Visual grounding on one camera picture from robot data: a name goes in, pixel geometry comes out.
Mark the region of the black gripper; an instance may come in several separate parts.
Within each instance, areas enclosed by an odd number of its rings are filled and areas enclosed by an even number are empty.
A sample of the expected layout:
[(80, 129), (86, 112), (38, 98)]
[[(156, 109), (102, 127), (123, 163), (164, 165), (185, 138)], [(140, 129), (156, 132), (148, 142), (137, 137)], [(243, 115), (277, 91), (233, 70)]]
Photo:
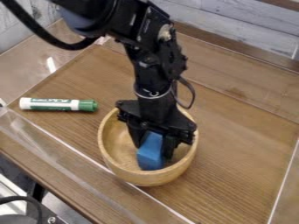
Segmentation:
[(136, 148), (143, 145), (149, 131), (164, 136), (163, 156), (168, 160), (180, 143), (192, 144), (197, 126), (179, 110), (171, 89), (156, 97), (139, 95), (136, 100), (120, 100), (116, 108), (117, 119), (127, 124)]

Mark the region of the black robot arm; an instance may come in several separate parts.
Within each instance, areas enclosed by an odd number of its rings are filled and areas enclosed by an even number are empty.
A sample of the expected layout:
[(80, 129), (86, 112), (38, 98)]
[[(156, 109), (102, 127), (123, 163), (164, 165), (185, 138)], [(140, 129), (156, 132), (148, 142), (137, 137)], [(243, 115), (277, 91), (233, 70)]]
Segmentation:
[(163, 136), (163, 157), (173, 157), (179, 144), (192, 144), (196, 124), (183, 114), (177, 85), (188, 58), (177, 43), (169, 15), (149, 0), (50, 0), (69, 28), (81, 36), (109, 35), (125, 48), (133, 65), (136, 98), (116, 102), (139, 147), (149, 133)]

